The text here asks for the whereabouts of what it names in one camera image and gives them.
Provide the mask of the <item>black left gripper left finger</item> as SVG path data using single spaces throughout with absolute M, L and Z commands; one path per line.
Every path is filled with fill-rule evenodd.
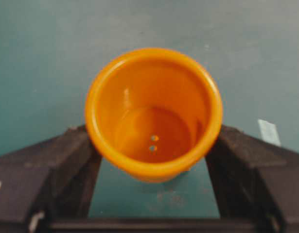
M 0 233 L 86 217 L 100 161 L 84 126 L 0 156 Z

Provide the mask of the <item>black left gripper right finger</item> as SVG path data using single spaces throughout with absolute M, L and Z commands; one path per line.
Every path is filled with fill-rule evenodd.
M 299 153 L 222 126 L 206 156 L 219 214 L 299 233 Z

